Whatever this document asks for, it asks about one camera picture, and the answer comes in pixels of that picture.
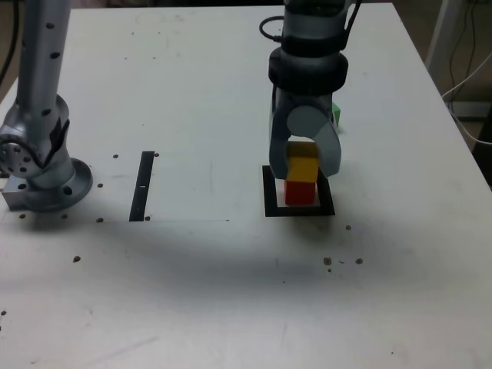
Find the black cable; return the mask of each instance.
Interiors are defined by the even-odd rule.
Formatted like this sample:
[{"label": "black cable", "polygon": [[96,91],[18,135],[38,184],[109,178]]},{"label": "black cable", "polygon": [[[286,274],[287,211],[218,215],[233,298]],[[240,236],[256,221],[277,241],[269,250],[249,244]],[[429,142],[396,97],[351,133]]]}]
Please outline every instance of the black cable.
[{"label": "black cable", "polygon": [[260,33],[264,37],[268,38],[269,40],[272,40],[274,42],[282,42],[282,36],[272,36],[272,35],[269,35],[267,32],[264,31],[263,27],[264,27],[264,25],[266,25],[269,22],[272,22],[272,21],[283,21],[283,20],[284,20],[284,16],[283,15],[277,15],[275,17],[268,17],[268,18],[264,19],[260,23]]},{"label": "black cable", "polygon": [[[458,37],[458,40],[456,41],[456,45],[454,46],[453,52],[451,52],[451,56],[449,58],[449,72],[451,76],[451,84],[454,88],[456,86],[456,81],[454,80],[454,73],[453,73],[453,61],[454,61],[454,56],[456,54],[456,51],[458,50],[458,46],[460,46],[461,40],[463,39],[464,33],[467,30],[468,26],[468,11],[470,10],[470,3],[467,4],[467,8],[464,12],[464,23],[463,23],[463,29],[461,30],[460,37]],[[451,92],[451,98],[450,101],[447,103],[447,107],[451,109],[451,111],[454,113],[454,91]]]},{"label": "black cable", "polygon": [[362,0],[357,0],[357,2],[355,4],[354,12],[352,13],[350,20],[348,21],[347,31],[346,31],[347,32],[347,36],[346,36],[347,39],[348,39],[349,34],[351,33],[352,25],[354,25],[355,17],[357,17],[357,13],[359,12],[359,8],[361,7],[361,4],[362,4]]},{"label": "black cable", "polygon": [[0,86],[2,85],[3,78],[7,74],[8,67],[10,62],[12,61],[12,57],[14,56],[15,46],[17,45],[17,37],[18,37],[18,0],[12,1],[12,6],[14,8],[14,26],[12,27],[12,39],[10,41],[10,47],[8,48],[7,58],[2,67],[2,71],[0,71]]},{"label": "black cable", "polygon": [[[477,34],[476,34],[477,30],[475,28],[475,8],[477,7],[477,3],[478,1],[475,0],[473,6],[471,7],[471,32],[472,32],[472,39],[473,39],[473,47],[471,49],[470,60],[468,61],[468,67],[467,67],[467,75],[465,76],[465,78],[468,78],[468,75],[470,75],[471,65],[474,61],[475,50],[477,48]],[[454,94],[453,102],[457,99],[463,87],[464,85],[461,85],[461,87],[458,88],[456,94]]]}]

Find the mounting hole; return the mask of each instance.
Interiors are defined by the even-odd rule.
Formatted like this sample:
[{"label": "mounting hole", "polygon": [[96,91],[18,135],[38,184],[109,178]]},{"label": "mounting hole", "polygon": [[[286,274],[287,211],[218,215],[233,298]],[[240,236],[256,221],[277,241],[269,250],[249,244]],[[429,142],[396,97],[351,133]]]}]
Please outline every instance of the mounting hole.
[{"label": "mounting hole", "polygon": [[63,193],[66,194],[67,196],[70,196],[73,191],[71,190],[71,188],[69,186],[64,186],[63,187]]}]

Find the stacked blocks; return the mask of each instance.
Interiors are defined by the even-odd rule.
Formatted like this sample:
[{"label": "stacked blocks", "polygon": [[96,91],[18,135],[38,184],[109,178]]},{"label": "stacked blocks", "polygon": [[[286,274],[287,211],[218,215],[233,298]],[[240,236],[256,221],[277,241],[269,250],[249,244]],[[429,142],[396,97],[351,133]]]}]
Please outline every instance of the stacked blocks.
[{"label": "stacked blocks", "polygon": [[290,141],[287,146],[289,172],[284,183],[285,204],[311,205],[316,196],[320,161],[314,142]]}]

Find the black square outline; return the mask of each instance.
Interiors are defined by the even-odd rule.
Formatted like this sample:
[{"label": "black square outline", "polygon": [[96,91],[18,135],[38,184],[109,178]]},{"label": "black square outline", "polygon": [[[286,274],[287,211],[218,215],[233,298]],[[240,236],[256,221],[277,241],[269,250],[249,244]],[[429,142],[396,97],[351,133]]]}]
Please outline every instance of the black square outline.
[{"label": "black square outline", "polygon": [[263,165],[263,197],[265,217],[326,217],[335,215],[333,199],[331,198],[330,184],[326,177],[317,171],[317,196],[320,206],[317,207],[278,207],[277,187],[270,165]]}]

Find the black tape strip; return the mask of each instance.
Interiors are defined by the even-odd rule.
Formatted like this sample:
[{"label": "black tape strip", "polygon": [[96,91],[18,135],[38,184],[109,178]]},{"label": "black tape strip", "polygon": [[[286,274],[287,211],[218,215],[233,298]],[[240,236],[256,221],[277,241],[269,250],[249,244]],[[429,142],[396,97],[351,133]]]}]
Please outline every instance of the black tape strip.
[{"label": "black tape strip", "polygon": [[145,205],[147,204],[148,187],[151,184],[153,164],[154,151],[143,151],[141,153],[140,168],[138,169],[133,201],[131,202],[129,221],[144,221]]},{"label": "black tape strip", "polygon": [[321,170],[317,173],[317,196],[320,206],[307,207],[282,207],[277,204],[277,188],[275,177],[270,165],[264,165],[263,170],[263,196],[265,217],[323,217],[335,215],[333,199],[331,198],[330,184]]}]

